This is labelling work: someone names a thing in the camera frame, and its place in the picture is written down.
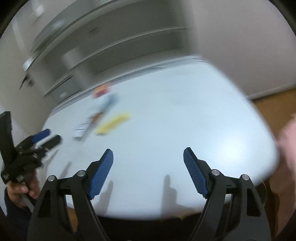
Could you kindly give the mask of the person's left hand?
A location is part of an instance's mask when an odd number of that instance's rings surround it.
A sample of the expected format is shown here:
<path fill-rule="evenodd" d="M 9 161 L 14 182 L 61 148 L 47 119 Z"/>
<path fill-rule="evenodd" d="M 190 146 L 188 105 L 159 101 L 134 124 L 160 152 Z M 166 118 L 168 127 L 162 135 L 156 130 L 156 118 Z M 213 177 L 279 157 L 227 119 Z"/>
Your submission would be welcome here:
<path fill-rule="evenodd" d="M 21 197 L 21 194 L 29 194 L 30 197 L 37 199 L 41 192 L 40 183 L 37 178 L 37 173 L 34 171 L 34 176 L 27 185 L 21 183 L 8 182 L 6 185 L 9 199 L 19 208 L 24 208 L 27 205 Z"/>

